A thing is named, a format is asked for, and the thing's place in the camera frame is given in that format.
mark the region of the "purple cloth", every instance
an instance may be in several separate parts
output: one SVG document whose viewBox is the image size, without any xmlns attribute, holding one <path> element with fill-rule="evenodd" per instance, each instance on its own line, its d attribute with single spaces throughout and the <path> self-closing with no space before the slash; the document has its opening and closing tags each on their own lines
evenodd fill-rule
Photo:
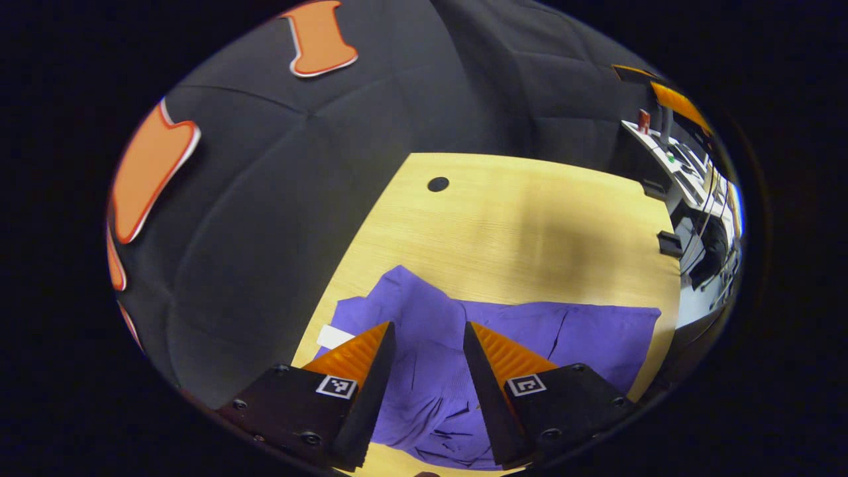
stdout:
<svg viewBox="0 0 848 477">
<path fill-rule="evenodd" d="M 627 392 L 659 316 L 656 308 L 452 300 L 398 266 L 366 298 L 339 301 L 332 326 L 360 334 L 386 321 L 395 324 L 394 363 L 371 441 L 434 465 L 501 470 L 462 351 L 466 321 L 559 366 L 584 362 Z M 315 357 L 328 351 L 321 348 Z"/>
</svg>

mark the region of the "red object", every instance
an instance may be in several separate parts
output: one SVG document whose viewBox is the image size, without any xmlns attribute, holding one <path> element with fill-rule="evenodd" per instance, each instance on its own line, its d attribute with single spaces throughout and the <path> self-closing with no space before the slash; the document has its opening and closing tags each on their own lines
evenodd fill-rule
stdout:
<svg viewBox="0 0 848 477">
<path fill-rule="evenodd" d="M 650 114 L 644 109 L 639 110 L 639 132 L 648 134 L 650 128 Z"/>
</svg>

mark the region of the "orange sticker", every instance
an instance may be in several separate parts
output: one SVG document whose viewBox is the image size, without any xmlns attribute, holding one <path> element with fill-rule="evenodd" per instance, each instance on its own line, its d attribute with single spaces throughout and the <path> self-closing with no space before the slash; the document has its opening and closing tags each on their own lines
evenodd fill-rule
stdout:
<svg viewBox="0 0 848 477">
<path fill-rule="evenodd" d="M 336 21 L 335 0 L 300 5 L 280 15 L 292 27 L 298 55 L 289 69 L 295 76 L 308 78 L 353 64 L 359 54 L 344 42 Z"/>
<path fill-rule="evenodd" d="M 120 314 L 124 316 L 124 323 L 126 323 L 126 327 L 130 329 L 130 333 L 132 334 L 132 338 L 136 341 L 136 345 L 144 351 L 142 348 L 142 342 L 138 340 L 138 333 L 136 333 L 136 325 L 132 324 L 132 319 L 130 318 L 130 314 L 126 312 L 124 306 L 118 302 L 118 307 L 120 308 Z"/>
<path fill-rule="evenodd" d="M 118 250 L 114 247 L 112 233 L 109 231 L 109 223 L 106 223 L 106 254 L 109 256 L 109 275 L 112 277 L 112 287 L 118 291 L 126 289 L 126 272 L 120 263 Z"/>
<path fill-rule="evenodd" d="M 193 121 L 174 124 L 163 99 L 126 148 L 112 186 L 114 232 L 129 244 L 142 230 L 153 203 L 200 140 Z"/>
</svg>

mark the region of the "screw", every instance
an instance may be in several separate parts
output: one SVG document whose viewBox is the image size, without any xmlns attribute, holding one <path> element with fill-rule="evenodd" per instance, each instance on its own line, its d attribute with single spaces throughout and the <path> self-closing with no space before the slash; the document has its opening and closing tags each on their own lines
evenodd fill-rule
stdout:
<svg viewBox="0 0 848 477">
<path fill-rule="evenodd" d="M 561 435 L 562 431 L 559 429 L 548 429 L 542 433 L 542 439 L 545 439 L 546 441 L 555 441 L 559 439 Z"/>
<path fill-rule="evenodd" d="M 300 438 L 310 446 L 317 446 L 321 443 L 321 437 L 314 432 L 303 432 L 300 434 Z"/>
</svg>

